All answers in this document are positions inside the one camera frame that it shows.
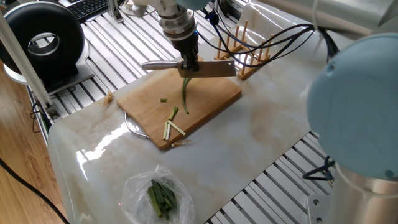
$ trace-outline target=black cable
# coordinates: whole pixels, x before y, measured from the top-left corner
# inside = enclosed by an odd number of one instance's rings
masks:
[[[305,180],[324,180],[324,181],[331,181],[334,180],[334,177],[332,176],[331,172],[329,171],[329,168],[334,166],[336,162],[334,160],[330,161],[330,156],[327,156],[323,166],[318,167],[314,170],[311,170],[310,172],[307,172],[303,175],[303,179]],[[321,172],[325,177],[311,177],[311,175],[316,174],[318,172]]]
[[[48,131],[49,131],[49,128],[50,128],[51,125],[52,125],[51,121],[49,120],[49,118],[47,117],[47,115],[44,113],[43,106],[41,105],[41,103],[40,103],[40,101],[37,99],[37,97],[34,95],[33,91],[29,91],[29,96],[30,96],[30,100],[31,100],[31,101],[34,100],[34,101],[37,102],[37,106],[39,107],[40,114],[42,115],[41,118],[42,118],[42,122],[43,122],[43,124],[44,124],[44,128],[45,128],[45,130],[48,132]]]
[[[310,37],[312,36],[313,33],[314,33],[314,31],[312,31],[311,34],[310,34],[299,46],[297,46],[296,48],[294,48],[294,49],[291,50],[290,52],[287,52],[286,54],[284,54],[284,55],[282,55],[282,56],[279,56],[279,57],[277,57],[277,58],[275,58],[275,59],[279,59],[279,58],[281,58],[281,57],[285,57],[286,55],[288,55],[288,54],[292,53],[293,51],[297,50],[299,47],[301,47],[302,45],[304,45],[308,39],[310,39]]]
[[[30,118],[32,119],[32,122],[33,122],[33,124],[32,124],[32,131],[33,131],[33,133],[39,133],[39,132],[41,132],[41,130],[35,131],[35,119],[36,119],[36,114],[37,114],[37,113],[40,113],[40,110],[34,111],[34,109],[35,109],[35,107],[36,107],[38,104],[39,104],[39,101],[37,100],[37,101],[33,104],[32,110],[30,111],[30,114],[29,114],[29,116],[30,116]]]
[[[275,60],[275,59],[284,57],[284,56],[286,56],[286,55],[292,53],[294,50],[297,50],[297,49],[298,49],[299,47],[301,47],[304,43],[306,43],[306,41],[307,41],[307,40],[312,36],[312,34],[315,32],[315,28],[314,28],[313,24],[297,24],[297,25],[294,25],[294,26],[292,26],[292,27],[289,27],[289,28],[287,28],[287,29],[282,30],[281,32],[277,33],[276,35],[274,35],[274,36],[271,37],[270,39],[268,39],[268,40],[266,40],[265,42],[263,42],[262,44],[260,44],[260,45],[258,45],[258,46],[253,46],[253,45],[250,45],[250,44],[247,44],[247,43],[243,43],[243,42],[241,42],[241,40],[239,40],[237,37],[235,37],[235,36],[228,30],[226,24],[225,24],[224,21],[222,20],[222,17],[221,17],[220,14],[218,13],[218,11],[213,10],[211,13],[209,13],[209,12],[207,12],[207,10],[202,10],[202,12],[206,14],[206,18],[208,17],[209,14],[216,14],[216,15],[218,16],[218,18],[221,20],[221,22],[223,23],[225,29],[223,29],[220,25],[218,25],[218,20],[217,20],[217,23],[216,23],[216,24],[214,24],[214,22],[211,22],[211,21],[210,21],[210,24],[213,25],[213,27],[215,28],[215,30],[216,30],[216,32],[217,32],[217,34],[218,34],[220,40],[222,41],[222,43],[223,43],[223,45],[224,45],[224,47],[225,47],[225,50],[224,50],[224,49],[221,49],[221,48],[218,48],[218,47],[214,46],[213,44],[209,43],[209,42],[204,38],[204,36],[202,36],[201,34],[199,34],[200,37],[201,37],[203,40],[205,40],[205,42],[206,42],[207,44],[209,44],[211,47],[213,47],[213,48],[215,48],[215,49],[217,49],[217,50],[220,50],[220,51],[222,51],[222,52],[229,53],[230,56],[232,56],[232,58],[234,58],[234,59],[237,60],[239,63],[241,63],[241,64],[243,64],[243,65],[245,65],[245,66],[247,66],[247,67],[260,67],[260,66],[263,66],[263,65],[269,63],[271,60]],[[217,31],[217,27],[218,27],[220,30],[222,30],[224,33],[226,33],[230,38],[232,38],[233,40],[239,42],[240,44],[242,44],[243,46],[245,46],[245,47],[246,47],[247,49],[249,49],[249,50],[248,50],[248,51],[245,51],[245,52],[236,52],[236,53],[232,53],[232,52],[229,50],[228,46],[226,46],[225,42],[223,41],[222,35]],[[287,31],[289,31],[289,30],[292,30],[292,29],[298,28],[298,27],[307,27],[307,28],[304,29],[304,30],[302,30],[301,32],[299,32],[299,33],[297,33],[297,34],[291,35],[291,36],[288,37],[288,38],[285,38],[285,39],[283,39],[283,40],[280,40],[280,41],[278,41],[278,42],[274,42],[274,43],[271,43],[271,44],[268,45],[268,43],[269,43],[270,41],[272,41],[273,39],[275,39],[276,37],[282,35],[283,33],[287,32]],[[292,44],[292,40],[297,40],[303,33],[308,32],[308,31],[312,31],[312,33],[307,37],[306,40],[304,40],[303,43],[301,43],[298,47],[294,48],[294,49],[291,50],[290,52],[288,52],[288,53],[286,53],[286,54],[283,54],[283,55],[281,55],[281,56],[278,57],[278,55],[281,54],[281,53],[284,51],[284,50],[282,49],[281,51],[279,51],[279,52],[277,53],[277,56],[276,56],[276,57],[272,57],[270,60],[267,60],[267,61],[258,60],[258,58],[257,58],[257,61],[263,62],[262,64],[255,65],[255,66],[246,65],[245,63],[242,63],[239,59],[237,59],[236,57],[234,57],[234,55],[237,55],[237,54],[252,54],[253,57],[255,57],[255,56],[254,56],[254,52],[255,52],[257,49],[265,49],[265,48],[268,48],[268,47],[272,47],[272,46],[275,46],[275,45],[278,45],[278,44],[282,44],[282,43],[284,43],[284,42],[286,42],[286,41],[288,41],[288,40],[290,40],[290,42],[289,42],[287,45],[290,46],[290,45]],[[327,33],[326,29],[324,29],[324,28],[322,28],[322,27],[319,27],[319,32],[321,33],[321,35],[322,35],[322,36],[324,37],[324,39],[325,39],[326,46],[327,46],[327,49],[328,49],[327,61],[329,61],[330,58],[332,58],[335,54],[337,54],[337,53],[339,52],[338,47],[337,47],[337,45],[335,44],[335,42],[333,41],[333,39],[329,36],[329,34]]]
[[[308,31],[310,31],[310,30],[313,29],[313,27],[308,27],[308,28],[302,30],[300,33],[293,35],[293,37],[291,38],[291,40],[290,40],[280,51],[278,51],[272,58],[270,58],[269,60],[266,60],[266,61],[260,60],[260,62],[262,62],[262,63],[259,63],[259,64],[257,64],[257,65],[248,65],[248,64],[246,64],[246,63],[240,61],[240,59],[238,59],[238,58],[236,58],[236,57],[234,56],[235,54],[232,53],[232,52],[229,50],[228,46],[226,45],[226,43],[225,43],[225,41],[224,41],[222,35],[220,34],[219,30],[217,29],[217,27],[216,27],[215,25],[213,25],[213,27],[214,27],[215,31],[217,32],[218,37],[220,38],[221,42],[223,43],[224,48],[226,49],[227,53],[229,53],[230,56],[231,56],[232,58],[235,59],[235,61],[237,61],[237,62],[243,64],[244,66],[246,66],[246,67],[248,67],[248,68],[261,67],[261,66],[264,66],[264,65],[268,64],[269,62],[275,60],[282,52],[284,52],[287,48],[289,48],[289,47],[293,44],[293,42],[294,42],[295,40],[297,40],[297,38],[299,38],[302,34],[304,34],[304,33],[306,33],[306,32],[308,32]]]
[[[37,196],[39,196],[47,205],[52,208],[52,210],[55,211],[55,213],[61,218],[61,220],[64,222],[64,224],[69,224],[68,220],[62,215],[61,211],[44,195],[42,194],[39,190],[37,190],[35,187],[30,185],[30,183],[26,182],[24,179],[22,179],[18,174],[16,174],[1,158],[0,158],[0,166],[3,167],[11,177],[16,179],[18,182],[20,182],[23,186],[27,187],[29,190],[33,191]]]

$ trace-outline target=wooden rack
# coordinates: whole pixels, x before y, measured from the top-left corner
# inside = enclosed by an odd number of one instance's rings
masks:
[[[246,29],[248,28],[248,21],[245,21],[244,23],[244,28],[243,28],[243,33],[242,33],[242,38],[241,38],[241,42],[245,43],[247,42],[247,40],[245,40],[246,37]],[[235,37],[238,38],[238,34],[239,34],[239,26],[236,26],[236,31],[235,31]],[[232,53],[236,53],[239,52],[240,50],[246,50],[248,51],[249,49],[247,47],[245,47],[242,43],[237,42],[236,40],[234,40],[233,44],[229,44],[229,36],[227,36],[226,39],[226,45],[229,48],[229,51]],[[218,41],[218,48],[221,49],[221,39]],[[245,64],[247,64],[248,61],[248,56],[250,55],[251,59],[250,59],[250,65],[258,65],[260,63],[263,63],[266,60],[270,59],[270,54],[269,54],[269,47],[266,50],[266,53],[263,54],[262,53],[263,49],[259,50],[259,53],[257,54],[256,51],[254,51],[251,54],[246,54],[244,56],[244,60],[243,62]],[[222,52],[220,50],[217,51],[217,56],[214,58],[215,60],[227,60],[231,57],[231,55],[227,52]],[[240,70],[238,72],[238,78],[245,80],[247,79],[247,77],[249,77],[250,75],[252,75],[259,67],[246,67],[243,65],[242,69],[240,69],[239,67],[236,67],[238,70]]]

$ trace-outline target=round black device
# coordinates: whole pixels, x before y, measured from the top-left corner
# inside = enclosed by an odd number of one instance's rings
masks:
[[[80,23],[67,8],[55,2],[35,1],[17,6],[5,18],[47,91],[78,73],[76,62],[85,38]],[[44,46],[37,44],[38,40],[45,41]],[[2,43],[0,59],[20,73]]]

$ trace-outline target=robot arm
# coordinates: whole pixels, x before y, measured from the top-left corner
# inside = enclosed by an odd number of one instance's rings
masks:
[[[147,5],[156,9],[164,35],[170,39],[173,47],[181,53],[181,58],[183,58],[182,69],[199,70],[197,22],[193,16],[193,11],[178,3],[192,9],[199,9],[202,5],[206,6],[208,1],[133,0],[133,2],[132,10],[138,17],[144,15]]]

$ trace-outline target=marble surface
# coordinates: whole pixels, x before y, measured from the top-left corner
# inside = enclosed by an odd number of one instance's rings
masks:
[[[303,22],[258,4],[245,7],[239,23],[246,19],[253,44]],[[326,61],[324,45],[313,52],[317,42],[313,35],[294,54],[261,68],[246,81],[231,78],[242,88],[242,97],[190,133],[187,139],[194,142],[190,146],[160,151],[149,140],[131,134],[115,100],[107,108],[99,100],[56,122],[48,150],[69,221],[86,223],[80,219],[84,213],[93,219],[87,223],[129,223],[119,204],[124,183],[162,165],[191,193],[197,223],[205,222],[310,130],[307,91]],[[212,60],[215,53],[208,45],[200,46],[205,60]],[[150,78],[148,74],[115,91],[114,98]]]

